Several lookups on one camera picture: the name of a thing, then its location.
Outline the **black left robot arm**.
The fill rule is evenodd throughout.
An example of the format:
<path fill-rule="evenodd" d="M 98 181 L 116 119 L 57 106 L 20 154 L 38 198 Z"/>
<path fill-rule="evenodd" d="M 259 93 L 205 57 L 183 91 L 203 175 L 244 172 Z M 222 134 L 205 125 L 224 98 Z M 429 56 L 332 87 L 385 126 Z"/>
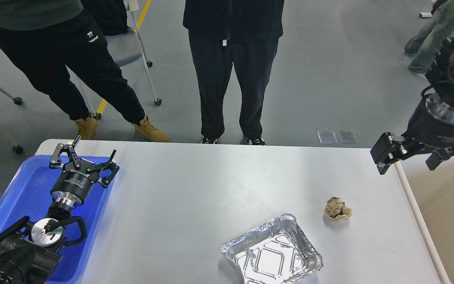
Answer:
<path fill-rule="evenodd" d="M 0 284 L 69 284 L 85 268 L 97 223 L 120 167 L 79 157 L 72 142 L 23 163 L 0 201 Z"/>

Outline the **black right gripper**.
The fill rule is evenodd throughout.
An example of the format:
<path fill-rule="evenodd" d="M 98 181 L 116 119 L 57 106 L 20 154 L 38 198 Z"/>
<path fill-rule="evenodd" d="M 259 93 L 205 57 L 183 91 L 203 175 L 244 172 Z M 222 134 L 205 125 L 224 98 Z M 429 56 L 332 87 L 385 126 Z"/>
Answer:
<path fill-rule="evenodd" d="M 409 119 L 402 136 L 391 132 L 380 135 L 370 154 L 380 175 L 406 158 L 401 147 L 411 154 L 431 153 L 426 160 L 429 170 L 454 156 L 454 107 L 437 93 L 424 95 Z"/>

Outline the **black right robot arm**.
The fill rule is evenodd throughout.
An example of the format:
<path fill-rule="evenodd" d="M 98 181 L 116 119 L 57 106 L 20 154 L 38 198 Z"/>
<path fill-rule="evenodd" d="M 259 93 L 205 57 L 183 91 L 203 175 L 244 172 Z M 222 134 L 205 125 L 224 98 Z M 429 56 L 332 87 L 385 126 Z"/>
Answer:
<path fill-rule="evenodd" d="M 383 133 L 370 151 L 381 175 L 415 155 L 428 153 L 430 170 L 454 156 L 454 38 L 444 41 L 426 78 L 434 93 L 421 92 L 406 131 L 400 136 Z"/>

